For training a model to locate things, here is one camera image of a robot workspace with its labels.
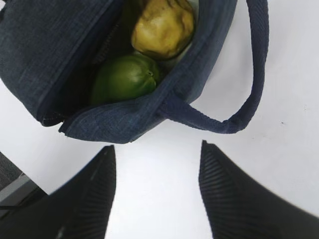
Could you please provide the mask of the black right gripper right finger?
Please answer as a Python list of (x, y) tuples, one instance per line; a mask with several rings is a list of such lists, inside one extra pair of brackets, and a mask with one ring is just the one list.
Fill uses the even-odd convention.
[(199, 187), (214, 239), (317, 239), (319, 219), (272, 193), (202, 141)]

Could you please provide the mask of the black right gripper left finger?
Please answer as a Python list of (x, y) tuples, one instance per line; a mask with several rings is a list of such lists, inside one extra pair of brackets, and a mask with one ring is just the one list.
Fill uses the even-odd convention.
[(0, 223), (2, 239), (103, 239), (116, 190), (114, 146), (72, 179)]

